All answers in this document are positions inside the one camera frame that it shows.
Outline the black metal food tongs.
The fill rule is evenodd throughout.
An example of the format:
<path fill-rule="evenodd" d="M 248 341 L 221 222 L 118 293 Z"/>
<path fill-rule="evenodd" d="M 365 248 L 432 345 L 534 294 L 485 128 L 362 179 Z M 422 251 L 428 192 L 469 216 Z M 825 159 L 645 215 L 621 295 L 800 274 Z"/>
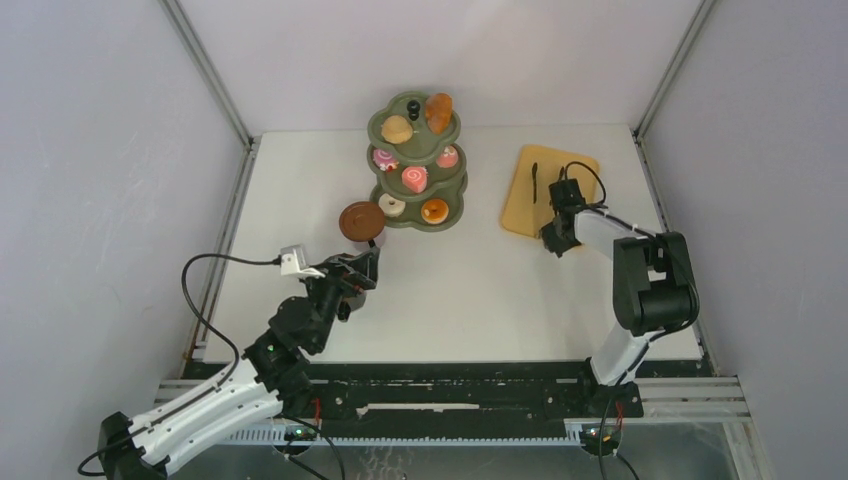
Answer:
<path fill-rule="evenodd" d="M 531 166 L 531 197 L 534 204 L 563 203 L 570 196 L 565 167 L 559 164 L 534 162 Z"/>

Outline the yellow serving tray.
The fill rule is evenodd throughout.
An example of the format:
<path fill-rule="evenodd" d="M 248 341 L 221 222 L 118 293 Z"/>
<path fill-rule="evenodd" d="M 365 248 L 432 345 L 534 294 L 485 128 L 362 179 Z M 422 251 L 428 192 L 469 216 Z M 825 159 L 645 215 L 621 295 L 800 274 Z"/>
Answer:
<path fill-rule="evenodd" d="M 537 161 L 564 167 L 571 162 L 579 162 L 596 174 L 600 173 L 599 163 L 592 157 L 540 145 L 525 145 L 520 151 L 500 224 L 509 232 L 533 239 L 540 238 L 539 230 L 554 216 L 550 204 L 546 201 L 534 204 L 531 197 L 531 166 Z"/>

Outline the white glazed donut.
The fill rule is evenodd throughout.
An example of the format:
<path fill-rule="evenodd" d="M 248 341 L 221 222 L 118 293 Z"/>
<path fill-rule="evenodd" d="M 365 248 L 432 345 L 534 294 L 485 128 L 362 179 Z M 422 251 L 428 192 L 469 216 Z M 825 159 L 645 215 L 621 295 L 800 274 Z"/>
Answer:
<path fill-rule="evenodd" d="M 387 218 L 397 218 L 406 209 L 406 202 L 399 200 L 388 193 L 383 193 L 377 201 L 378 206 Z"/>

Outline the orange glazed donut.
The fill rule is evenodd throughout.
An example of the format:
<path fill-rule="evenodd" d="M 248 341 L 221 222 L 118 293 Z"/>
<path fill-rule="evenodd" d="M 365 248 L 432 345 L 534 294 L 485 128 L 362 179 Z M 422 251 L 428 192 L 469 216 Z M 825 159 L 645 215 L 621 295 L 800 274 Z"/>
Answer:
<path fill-rule="evenodd" d="M 450 214 L 449 204 L 441 198 L 432 198 L 421 205 L 420 215 L 428 225 L 440 225 Z"/>

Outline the pink swirl cake slice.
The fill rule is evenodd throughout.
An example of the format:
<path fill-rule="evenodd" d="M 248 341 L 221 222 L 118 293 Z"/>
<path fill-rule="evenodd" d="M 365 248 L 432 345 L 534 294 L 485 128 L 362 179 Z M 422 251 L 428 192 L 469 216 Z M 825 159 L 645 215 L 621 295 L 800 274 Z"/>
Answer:
<path fill-rule="evenodd" d="M 401 172 L 401 182 L 410 192 L 422 193 L 428 186 L 428 170 L 423 166 L 406 167 Z"/>

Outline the purple swirl cake slice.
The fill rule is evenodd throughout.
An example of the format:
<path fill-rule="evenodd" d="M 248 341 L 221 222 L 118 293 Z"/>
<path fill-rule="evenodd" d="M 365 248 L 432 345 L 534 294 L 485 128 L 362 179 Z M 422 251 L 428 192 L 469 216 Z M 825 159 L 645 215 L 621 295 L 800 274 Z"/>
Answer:
<path fill-rule="evenodd" d="M 373 165 L 385 173 L 396 170 L 399 166 L 398 160 L 390 152 L 384 149 L 374 148 L 371 159 Z"/>

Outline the pink strawberry cake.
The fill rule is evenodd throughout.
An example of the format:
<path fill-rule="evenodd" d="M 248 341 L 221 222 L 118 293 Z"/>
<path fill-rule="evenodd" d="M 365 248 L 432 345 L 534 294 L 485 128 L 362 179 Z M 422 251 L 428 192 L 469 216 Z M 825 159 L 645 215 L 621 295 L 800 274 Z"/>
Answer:
<path fill-rule="evenodd" d="M 455 146 L 448 145 L 436 160 L 436 165 L 442 169 L 454 168 L 459 162 L 459 153 Z"/>

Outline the green three-tier dessert stand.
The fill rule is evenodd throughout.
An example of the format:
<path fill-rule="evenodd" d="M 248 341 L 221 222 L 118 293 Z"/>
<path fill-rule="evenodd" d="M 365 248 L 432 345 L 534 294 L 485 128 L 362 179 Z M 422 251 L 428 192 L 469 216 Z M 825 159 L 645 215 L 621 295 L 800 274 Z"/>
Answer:
<path fill-rule="evenodd" d="M 468 184 L 467 159 L 458 144 L 461 132 L 461 120 L 453 105 L 453 116 L 448 128 L 441 134 L 433 134 L 425 119 L 425 101 L 435 93 L 407 91 L 389 100 L 382 109 L 376 111 L 367 125 L 369 146 L 367 164 L 376 177 L 376 186 L 370 194 L 372 202 L 377 204 L 383 193 L 406 202 L 406 209 L 397 218 L 387 218 L 386 225 L 391 228 L 413 228 L 422 232 L 441 232 L 454 226 L 464 211 L 463 195 Z M 386 143 L 380 134 L 383 121 L 392 115 L 405 116 L 414 128 L 413 137 L 406 143 L 392 145 Z M 459 153 L 459 162 L 454 168 L 442 169 L 436 160 L 445 147 L 453 145 Z M 374 148 L 390 152 L 399 162 L 396 170 L 385 173 L 377 169 L 371 159 Z M 422 193 L 415 194 L 406 189 L 401 182 L 401 172 L 406 167 L 423 166 L 428 170 L 428 186 Z M 441 198 L 450 206 L 450 214 L 440 225 L 428 225 L 420 215 L 421 205 L 432 198 Z"/>

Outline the beige round cookie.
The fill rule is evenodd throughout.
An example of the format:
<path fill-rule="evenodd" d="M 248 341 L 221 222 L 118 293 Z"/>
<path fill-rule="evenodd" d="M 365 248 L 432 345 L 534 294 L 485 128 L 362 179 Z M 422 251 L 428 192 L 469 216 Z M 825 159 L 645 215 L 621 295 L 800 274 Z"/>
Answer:
<path fill-rule="evenodd" d="M 399 145 L 413 137 L 414 128 L 405 116 L 392 115 L 383 121 L 380 134 L 386 143 Z"/>

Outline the brown croissant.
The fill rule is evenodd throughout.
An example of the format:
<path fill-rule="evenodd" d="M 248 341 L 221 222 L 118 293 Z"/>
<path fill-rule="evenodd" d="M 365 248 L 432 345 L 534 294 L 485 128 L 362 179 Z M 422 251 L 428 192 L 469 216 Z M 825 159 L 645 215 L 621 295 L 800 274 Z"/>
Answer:
<path fill-rule="evenodd" d="M 425 119 L 429 130 L 441 135 L 450 125 L 453 116 L 453 99 L 444 92 L 430 95 L 425 101 Z"/>

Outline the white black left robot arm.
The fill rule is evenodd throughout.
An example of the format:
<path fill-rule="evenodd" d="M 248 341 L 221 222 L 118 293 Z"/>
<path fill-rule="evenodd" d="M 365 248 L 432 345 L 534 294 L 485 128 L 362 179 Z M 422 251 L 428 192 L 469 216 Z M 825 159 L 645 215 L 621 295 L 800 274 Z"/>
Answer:
<path fill-rule="evenodd" d="M 269 265 L 305 287 L 281 302 L 268 329 L 240 349 L 210 324 L 196 319 L 229 346 L 233 360 L 181 396 L 129 417 L 116 412 L 100 426 L 98 447 L 77 467 L 79 475 L 105 479 L 166 479 L 229 435 L 282 412 L 305 414 L 313 394 L 305 372 L 322 353 L 335 322 L 360 309 L 378 282 L 381 250 L 369 242 L 355 255 L 337 254 L 310 265 L 301 246 L 283 248 Z"/>

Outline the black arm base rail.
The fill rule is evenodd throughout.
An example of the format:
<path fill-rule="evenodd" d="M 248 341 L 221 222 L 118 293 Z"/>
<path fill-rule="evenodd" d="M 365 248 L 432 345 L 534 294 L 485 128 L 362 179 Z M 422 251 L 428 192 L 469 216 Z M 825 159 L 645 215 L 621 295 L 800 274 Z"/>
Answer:
<path fill-rule="evenodd" d="M 311 388 L 283 412 L 335 440 L 551 438 L 567 421 L 617 428 L 645 414 L 635 384 L 608 393 L 585 361 L 313 363 L 306 374 Z"/>

